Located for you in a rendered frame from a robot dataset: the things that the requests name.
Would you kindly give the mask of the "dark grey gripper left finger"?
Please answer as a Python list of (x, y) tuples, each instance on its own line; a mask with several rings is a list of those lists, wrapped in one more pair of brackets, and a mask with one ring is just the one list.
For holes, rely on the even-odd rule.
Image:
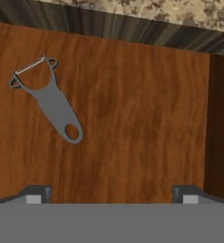
[(48, 185), (29, 185), (19, 193), (1, 197), (2, 203), (22, 203), (22, 204), (44, 204), (50, 203), (52, 187)]

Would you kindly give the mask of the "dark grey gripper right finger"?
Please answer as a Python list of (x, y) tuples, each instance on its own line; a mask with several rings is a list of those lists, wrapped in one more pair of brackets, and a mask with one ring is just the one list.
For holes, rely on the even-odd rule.
[(223, 203), (224, 198), (209, 195), (195, 185), (175, 185), (172, 190), (173, 203), (180, 204), (202, 204)]

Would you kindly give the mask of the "grey metal vegetable peeler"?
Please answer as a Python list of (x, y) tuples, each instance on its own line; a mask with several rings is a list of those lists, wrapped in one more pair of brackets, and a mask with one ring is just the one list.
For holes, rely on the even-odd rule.
[[(45, 62), (50, 71), (49, 83), (41, 89), (30, 89), (26, 87), (19, 75)], [(12, 72), (9, 85), (12, 88), (23, 88), (39, 104), (41, 110), (51, 122), (56, 131), (69, 143), (78, 144), (84, 137), (82, 125), (77, 118), (72, 105), (69, 103), (64, 92), (59, 88), (55, 68), (58, 60), (54, 57), (43, 55), (40, 59)], [(66, 132), (66, 128), (73, 125), (78, 131), (78, 138), (72, 139)]]

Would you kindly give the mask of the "open brown wooden drawer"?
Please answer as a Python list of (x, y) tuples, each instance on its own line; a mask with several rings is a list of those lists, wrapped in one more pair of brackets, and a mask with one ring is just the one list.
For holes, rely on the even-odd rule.
[[(78, 144), (9, 85), (43, 55), (58, 60)], [(19, 77), (41, 89), (50, 71)], [(176, 184), (224, 198), (224, 56), (0, 23), (0, 197), (30, 184), (56, 202), (167, 202)]]

